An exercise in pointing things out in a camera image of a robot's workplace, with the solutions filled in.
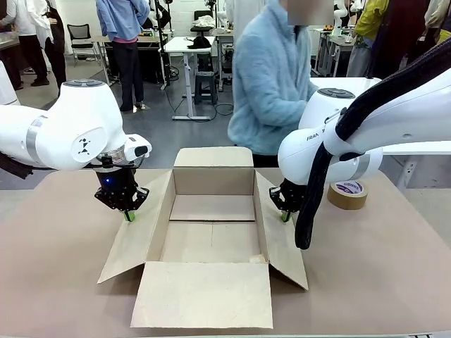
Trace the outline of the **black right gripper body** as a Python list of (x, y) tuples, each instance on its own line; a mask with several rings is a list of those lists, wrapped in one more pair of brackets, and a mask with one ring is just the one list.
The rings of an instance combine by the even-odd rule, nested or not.
[(281, 183), (284, 211), (299, 211), (301, 209), (307, 186), (298, 185), (284, 179)]

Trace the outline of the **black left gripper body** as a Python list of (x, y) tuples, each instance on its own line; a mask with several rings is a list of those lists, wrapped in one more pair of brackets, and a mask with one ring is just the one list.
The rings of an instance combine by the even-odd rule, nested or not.
[(97, 179), (100, 184), (96, 194), (133, 196), (137, 192), (137, 183), (135, 181), (136, 169), (133, 168), (114, 168), (110, 171), (96, 171)]

